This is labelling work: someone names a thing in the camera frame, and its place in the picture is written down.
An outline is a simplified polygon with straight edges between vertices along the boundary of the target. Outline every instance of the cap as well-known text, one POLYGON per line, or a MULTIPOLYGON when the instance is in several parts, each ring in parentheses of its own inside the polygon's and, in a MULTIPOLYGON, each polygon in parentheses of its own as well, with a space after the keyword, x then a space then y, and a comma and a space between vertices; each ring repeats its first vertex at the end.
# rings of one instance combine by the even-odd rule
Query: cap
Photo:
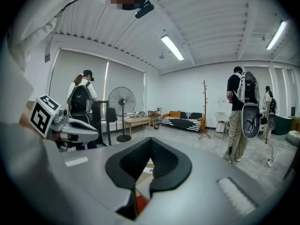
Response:
POLYGON ((83 75, 90 75, 91 81, 94 81, 93 72, 91 70, 84 70, 83 75))

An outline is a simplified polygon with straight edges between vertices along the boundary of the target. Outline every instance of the camera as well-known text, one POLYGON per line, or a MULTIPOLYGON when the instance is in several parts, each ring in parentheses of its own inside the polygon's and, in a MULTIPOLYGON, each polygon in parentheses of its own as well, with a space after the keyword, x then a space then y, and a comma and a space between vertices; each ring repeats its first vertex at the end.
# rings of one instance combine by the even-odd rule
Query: camera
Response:
POLYGON ((135 17, 141 18, 144 17, 146 14, 148 14, 149 12, 154 10, 154 5, 152 3, 150 3, 150 1, 148 0, 141 8, 140 10, 135 14, 135 17))

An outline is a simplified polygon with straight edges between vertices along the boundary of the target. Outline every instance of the fan base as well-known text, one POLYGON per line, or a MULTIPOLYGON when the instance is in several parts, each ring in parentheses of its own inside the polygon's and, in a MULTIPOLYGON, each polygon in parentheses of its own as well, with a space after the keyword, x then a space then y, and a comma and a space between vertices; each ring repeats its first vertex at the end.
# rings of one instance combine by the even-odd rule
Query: fan base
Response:
POLYGON ((128 142, 131 140, 131 136, 129 135, 120 135, 117 137, 117 141, 120 143, 128 142))

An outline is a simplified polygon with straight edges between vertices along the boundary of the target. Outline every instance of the person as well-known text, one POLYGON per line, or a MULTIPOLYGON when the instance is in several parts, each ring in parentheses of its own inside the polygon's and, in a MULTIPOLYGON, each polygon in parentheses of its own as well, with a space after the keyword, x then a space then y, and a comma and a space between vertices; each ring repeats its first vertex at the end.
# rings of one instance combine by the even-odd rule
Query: person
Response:
MULTIPOLYGON (((241 67, 235 67, 233 72, 242 74, 243 69, 241 67)), ((239 85, 239 76, 233 74, 228 79, 226 93, 229 103, 232 104, 232 112, 229 117, 228 148, 223 155, 223 158, 228 162, 232 162, 233 160, 239 162, 247 145, 247 138, 242 132, 242 109, 244 103, 239 101, 239 97, 237 96, 239 85)))
MULTIPOLYGON (((263 98, 263 105, 262 109, 264 110, 264 117, 268 120, 269 119, 269 113, 270 113, 270 102, 273 98, 273 93, 271 91, 271 88, 269 86, 266 86, 266 94, 263 98)), ((263 128, 263 138, 270 139, 271 137, 271 130, 269 129, 268 124, 265 124, 263 128)))
MULTIPOLYGON (((3 55, 0 56, 1 63, 7 65, 0 66, 0 81, 2 87, 5 87, 6 78, 11 77, 18 81, 18 86, 9 86, 6 90, 0 90, 2 98, 0 122, 19 123, 39 136, 28 122, 30 110, 26 107, 26 103, 34 89, 24 73, 32 51, 54 30, 59 16, 62 16, 60 11, 63 11, 64 7, 72 1, 74 0, 55 0, 55 2, 28 0, 15 17, 1 46, 1 55, 3 55), (18 103, 11 103, 11 94, 18 94, 18 103)), ((123 10, 136 9, 139 2, 143 3, 143 0, 110 0, 112 4, 123 5, 123 10)), ((59 134, 55 135, 55 139, 60 138, 59 134)))
MULTIPOLYGON (((74 88, 76 88, 77 86, 80 85, 86 85, 88 82, 93 80, 93 73, 90 70, 84 70, 83 73, 79 74, 74 81, 71 83, 70 87, 69 87, 69 92, 67 94, 67 99, 71 96, 74 88)), ((94 89, 94 86, 92 83, 90 83, 87 87, 87 89, 90 92, 90 96, 92 99, 92 102, 95 103, 97 101, 99 101, 97 93, 94 89)), ((89 111, 89 120, 91 121, 93 119, 92 117, 92 110, 89 111)), ((88 149, 93 149, 93 148, 97 148, 96 142, 95 141, 91 141, 87 144, 88 149)), ((85 147, 84 146, 76 146, 76 150, 84 150, 85 147)))

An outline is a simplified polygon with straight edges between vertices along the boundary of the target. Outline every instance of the ceiling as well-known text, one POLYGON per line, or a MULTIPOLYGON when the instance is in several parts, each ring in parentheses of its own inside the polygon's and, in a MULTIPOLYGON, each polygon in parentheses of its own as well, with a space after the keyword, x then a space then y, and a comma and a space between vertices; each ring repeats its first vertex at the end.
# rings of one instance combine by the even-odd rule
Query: ceiling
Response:
POLYGON ((150 0, 153 12, 141 19, 102 0, 79 0, 69 6, 56 33, 96 41, 166 73, 192 66, 234 60, 300 64, 298 33, 274 0, 150 0), (266 50, 280 21, 285 33, 266 50), (185 59, 179 61, 161 41, 168 35, 185 59))

